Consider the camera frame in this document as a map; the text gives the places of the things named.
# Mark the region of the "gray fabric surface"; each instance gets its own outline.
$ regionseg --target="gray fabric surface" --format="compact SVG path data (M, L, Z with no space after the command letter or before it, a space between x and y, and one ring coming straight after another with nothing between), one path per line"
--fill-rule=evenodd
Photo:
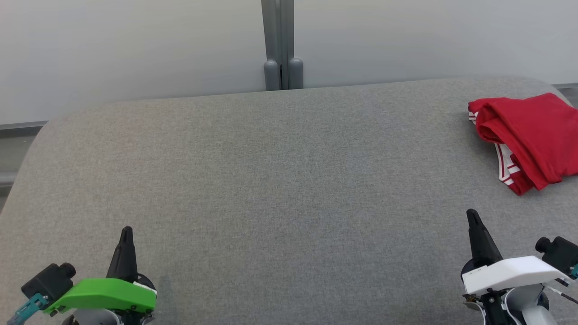
M578 242L578 179L517 197L466 107L549 91L425 80L120 102L51 121L0 216L0 314L49 263L105 276L130 225L158 324L481 324L462 305L465 211L505 257L535 254L542 236ZM576 306L550 299L560 324L576 323Z

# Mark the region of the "folded clothing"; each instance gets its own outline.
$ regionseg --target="folded clothing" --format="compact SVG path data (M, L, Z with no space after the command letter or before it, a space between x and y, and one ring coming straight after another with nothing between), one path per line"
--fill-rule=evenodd
M516 194L578 174L578 110L558 96L482 98L468 110L480 138L496 145L499 178Z

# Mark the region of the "green bracket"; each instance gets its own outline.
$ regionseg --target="green bracket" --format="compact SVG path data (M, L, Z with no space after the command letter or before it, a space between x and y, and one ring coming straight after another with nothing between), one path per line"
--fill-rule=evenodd
M118 309L147 313L157 303L155 292L120 279L83 279L44 313L65 313L71 308Z

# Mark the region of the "white panel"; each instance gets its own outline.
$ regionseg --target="white panel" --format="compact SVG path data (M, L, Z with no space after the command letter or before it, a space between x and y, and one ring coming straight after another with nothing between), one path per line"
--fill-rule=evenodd
M305 87L468 75L578 82L576 0L295 0Z
M259 0L1 0L0 124L265 90Z

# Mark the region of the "red cloth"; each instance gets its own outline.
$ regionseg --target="red cloth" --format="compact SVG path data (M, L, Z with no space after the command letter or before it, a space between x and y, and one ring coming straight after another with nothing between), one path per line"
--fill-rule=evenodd
M468 110L482 139L512 151L511 161L521 170L511 173L512 184L505 183L516 194L578 174L578 110L558 96L482 98Z

